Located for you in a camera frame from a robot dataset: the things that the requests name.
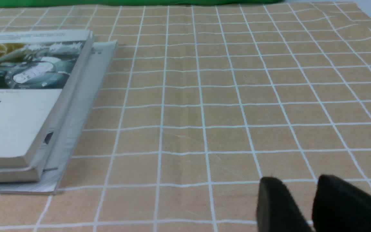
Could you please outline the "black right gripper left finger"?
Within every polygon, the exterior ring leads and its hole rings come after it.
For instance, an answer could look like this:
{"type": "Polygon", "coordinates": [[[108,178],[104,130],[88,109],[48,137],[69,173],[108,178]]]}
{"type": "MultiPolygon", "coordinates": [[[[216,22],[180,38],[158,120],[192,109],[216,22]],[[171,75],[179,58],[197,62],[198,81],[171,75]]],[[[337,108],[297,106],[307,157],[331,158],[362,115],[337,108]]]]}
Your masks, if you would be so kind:
{"type": "Polygon", "coordinates": [[[274,177],[260,180],[257,228],[259,232],[312,232],[286,185],[274,177]]]}

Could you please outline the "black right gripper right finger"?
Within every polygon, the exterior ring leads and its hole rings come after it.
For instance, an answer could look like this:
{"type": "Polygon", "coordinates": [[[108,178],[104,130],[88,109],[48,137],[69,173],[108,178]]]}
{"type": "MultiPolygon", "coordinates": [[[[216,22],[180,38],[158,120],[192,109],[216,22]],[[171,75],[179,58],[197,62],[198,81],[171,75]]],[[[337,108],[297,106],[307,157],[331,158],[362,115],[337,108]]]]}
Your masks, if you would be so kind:
{"type": "Polygon", "coordinates": [[[317,232],[371,232],[371,195],[335,175],[321,175],[312,221],[317,232]]]}

